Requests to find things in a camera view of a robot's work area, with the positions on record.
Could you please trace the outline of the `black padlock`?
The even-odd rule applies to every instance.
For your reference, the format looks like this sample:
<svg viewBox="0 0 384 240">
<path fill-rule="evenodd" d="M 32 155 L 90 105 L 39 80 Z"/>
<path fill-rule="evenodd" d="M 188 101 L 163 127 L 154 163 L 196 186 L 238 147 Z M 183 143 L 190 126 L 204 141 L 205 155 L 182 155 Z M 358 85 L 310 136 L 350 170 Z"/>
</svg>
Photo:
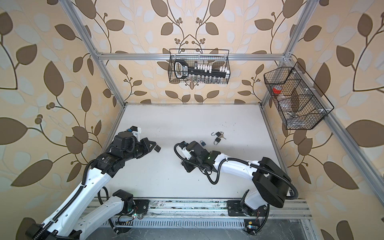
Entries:
<svg viewBox="0 0 384 240">
<path fill-rule="evenodd" d="M 160 150 L 161 150 L 161 147 L 160 147 L 160 146 L 158 146 L 158 145 L 156 145 L 156 146 L 155 146 L 155 148 L 154 148 L 154 150 L 155 150 L 156 152 L 158 152 L 158 153 L 159 153 L 159 152 L 160 152 Z"/>
<path fill-rule="evenodd" d="M 216 138 L 216 139 L 214 140 L 214 145 L 217 145 L 217 144 L 219 144 L 219 143 L 220 143 L 220 141 L 221 141 L 221 138 Z"/>
</svg>

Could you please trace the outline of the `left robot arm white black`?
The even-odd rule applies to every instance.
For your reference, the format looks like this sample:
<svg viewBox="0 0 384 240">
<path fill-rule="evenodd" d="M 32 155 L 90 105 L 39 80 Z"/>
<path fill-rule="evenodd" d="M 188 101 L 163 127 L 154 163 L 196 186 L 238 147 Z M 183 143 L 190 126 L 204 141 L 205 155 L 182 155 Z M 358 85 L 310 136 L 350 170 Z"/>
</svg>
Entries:
<svg viewBox="0 0 384 240">
<path fill-rule="evenodd" d="M 82 214 L 127 161 L 160 150 L 156 142 L 140 139 L 140 129 L 135 126 L 118 133 L 107 150 L 86 165 L 81 183 L 64 203 L 43 223 L 29 226 L 24 237 L 28 240 L 85 240 L 117 214 L 134 216 L 139 207 L 133 195 L 124 190 L 113 193 L 86 216 Z"/>
</svg>

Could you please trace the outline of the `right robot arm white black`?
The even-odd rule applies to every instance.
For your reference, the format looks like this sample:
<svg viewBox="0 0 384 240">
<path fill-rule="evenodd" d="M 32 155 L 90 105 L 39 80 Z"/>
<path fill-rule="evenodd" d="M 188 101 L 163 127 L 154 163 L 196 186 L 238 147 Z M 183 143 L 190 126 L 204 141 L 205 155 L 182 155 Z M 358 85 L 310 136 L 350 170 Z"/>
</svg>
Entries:
<svg viewBox="0 0 384 240">
<path fill-rule="evenodd" d="M 238 206 L 233 208 L 242 215 L 253 217 L 260 210 L 268 213 L 271 206 L 282 208 L 286 200 L 299 198 L 291 178 L 267 157 L 245 161 L 219 151 L 208 152 L 195 141 L 175 144 L 174 152 L 188 173 L 198 169 L 212 185 L 219 183 L 221 173 L 251 181 L 255 189 L 246 190 Z"/>
</svg>

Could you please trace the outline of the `black padlock open shackle far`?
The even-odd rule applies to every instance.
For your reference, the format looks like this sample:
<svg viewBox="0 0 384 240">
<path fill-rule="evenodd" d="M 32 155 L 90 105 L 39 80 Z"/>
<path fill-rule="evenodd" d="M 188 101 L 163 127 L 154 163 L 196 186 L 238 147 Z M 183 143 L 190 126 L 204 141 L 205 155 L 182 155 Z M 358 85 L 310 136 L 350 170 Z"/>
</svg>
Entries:
<svg viewBox="0 0 384 240">
<path fill-rule="evenodd" d="M 224 133 L 223 132 L 216 132 L 216 133 L 211 133 L 212 136 L 216 136 L 217 138 L 224 138 Z"/>
</svg>

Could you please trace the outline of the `black tool set in basket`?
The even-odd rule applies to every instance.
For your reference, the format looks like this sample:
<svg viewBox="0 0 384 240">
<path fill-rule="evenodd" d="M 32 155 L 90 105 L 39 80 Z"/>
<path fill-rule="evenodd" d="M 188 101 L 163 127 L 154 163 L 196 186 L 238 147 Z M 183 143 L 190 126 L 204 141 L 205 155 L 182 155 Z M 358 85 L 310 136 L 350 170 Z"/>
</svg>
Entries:
<svg viewBox="0 0 384 240">
<path fill-rule="evenodd" d="M 173 72 L 178 79 L 229 79 L 231 72 L 222 66 L 219 70 L 214 69 L 212 65 L 201 65 L 193 63 L 192 66 L 184 60 L 175 60 L 173 65 Z"/>
</svg>

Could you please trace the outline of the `red capped item in basket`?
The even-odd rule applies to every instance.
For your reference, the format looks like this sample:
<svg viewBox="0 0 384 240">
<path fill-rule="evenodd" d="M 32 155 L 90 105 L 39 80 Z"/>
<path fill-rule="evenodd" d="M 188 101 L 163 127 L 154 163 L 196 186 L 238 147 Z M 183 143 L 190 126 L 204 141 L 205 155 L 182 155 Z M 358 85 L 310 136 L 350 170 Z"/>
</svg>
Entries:
<svg viewBox="0 0 384 240">
<path fill-rule="evenodd" d="M 279 86 L 279 85 L 275 85 L 275 86 L 273 86 L 273 88 L 272 88 L 272 91 L 273 91 L 274 96 L 278 96 L 278 95 L 280 95 L 281 92 L 282 92 L 282 90 L 283 90 L 283 88 L 282 88 L 281 86 Z"/>
</svg>

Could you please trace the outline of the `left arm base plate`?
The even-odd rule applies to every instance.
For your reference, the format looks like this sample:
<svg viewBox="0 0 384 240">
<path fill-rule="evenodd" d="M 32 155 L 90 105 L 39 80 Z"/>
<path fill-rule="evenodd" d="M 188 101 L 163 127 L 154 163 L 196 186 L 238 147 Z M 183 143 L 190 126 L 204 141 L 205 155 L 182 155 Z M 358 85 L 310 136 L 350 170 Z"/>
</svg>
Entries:
<svg viewBox="0 0 384 240">
<path fill-rule="evenodd" d="M 123 209 L 117 215 L 145 215 L 149 210 L 150 200 L 148 199 L 133 199 L 128 203 L 124 203 Z"/>
</svg>

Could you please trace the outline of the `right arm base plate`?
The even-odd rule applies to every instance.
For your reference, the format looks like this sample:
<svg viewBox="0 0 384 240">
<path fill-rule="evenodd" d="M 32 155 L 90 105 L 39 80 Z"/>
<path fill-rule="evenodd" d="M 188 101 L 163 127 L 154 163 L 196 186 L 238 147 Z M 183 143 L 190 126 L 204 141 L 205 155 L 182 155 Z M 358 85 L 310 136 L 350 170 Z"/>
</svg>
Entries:
<svg viewBox="0 0 384 240">
<path fill-rule="evenodd" d="M 265 217 L 268 208 L 264 205 L 253 210 L 239 200 L 228 200 L 227 210 L 230 217 Z"/>
</svg>

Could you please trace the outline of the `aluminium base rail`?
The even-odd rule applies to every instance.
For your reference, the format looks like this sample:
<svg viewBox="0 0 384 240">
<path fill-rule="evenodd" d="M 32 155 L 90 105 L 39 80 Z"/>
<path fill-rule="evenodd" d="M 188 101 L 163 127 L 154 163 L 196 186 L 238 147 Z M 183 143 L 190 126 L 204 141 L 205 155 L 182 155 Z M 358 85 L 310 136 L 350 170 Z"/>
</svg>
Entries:
<svg viewBox="0 0 384 240">
<path fill-rule="evenodd" d="M 261 207 L 247 216 L 242 213 L 240 199 L 135 198 L 136 209 L 129 215 L 116 214 L 102 223 L 117 228 L 196 228 L 243 229 L 264 220 L 303 222 L 313 219 L 304 200 L 287 201 L 283 208 Z"/>
</svg>

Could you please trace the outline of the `aluminium frame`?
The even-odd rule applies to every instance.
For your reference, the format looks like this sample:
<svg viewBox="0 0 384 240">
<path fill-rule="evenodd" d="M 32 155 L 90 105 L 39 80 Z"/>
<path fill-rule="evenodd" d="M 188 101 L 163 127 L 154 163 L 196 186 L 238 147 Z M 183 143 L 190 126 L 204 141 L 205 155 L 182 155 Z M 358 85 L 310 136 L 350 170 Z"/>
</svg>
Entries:
<svg viewBox="0 0 384 240">
<path fill-rule="evenodd" d="M 68 15 L 75 29 L 80 34 L 87 50 L 96 66 L 106 79 L 107 86 L 111 88 L 112 93 L 117 95 L 118 102 L 126 106 L 127 103 L 120 94 L 119 88 L 113 80 L 108 68 L 107 62 L 110 60 L 122 61 L 160 61 L 168 73 L 170 83 L 178 84 L 216 84 L 226 85 L 232 75 L 230 62 L 240 61 L 274 61 L 277 68 L 266 74 L 266 79 L 274 78 L 282 82 L 294 80 L 295 87 L 307 90 L 307 103 L 305 107 L 310 108 L 310 114 L 303 116 L 303 123 L 294 125 L 289 120 L 283 120 L 284 129 L 288 130 L 311 130 L 320 122 L 328 125 L 333 136 L 335 136 L 351 158 L 352 163 L 364 178 L 368 188 L 377 197 L 378 201 L 384 200 L 384 179 L 378 171 L 369 163 L 368 157 L 357 146 L 352 136 L 342 126 L 336 116 L 332 113 L 333 105 L 324 94 L 318 94 L 315 90 L 317 83 L 306 74 L 304 67 L 300 63 L 292 60 L 291 54 L 295 46 L 298 35 L 302 28 L 308 22 L 311 14 L 315 10 L 315 1 L 305 3 L 304 13 L 300 17 L 299 23 L 294 27 L 293 36 L 289 41 L 287 49 L 282 54 L 270 54 L 265 51 L 259 51 L 255 54 L 230 54 L 228 50 L 220 49 L 202 49 L 200 47 L 188 49 L 178 47 L 176 49 L 164 49 L 161 54 L 150 53 L 100 53 L 94 45 L 88 28 L 84 26 L 81 15 L 82 10 L 78 3 L 74 1 L 61 1 L 61 5 Z"/>
</svg>

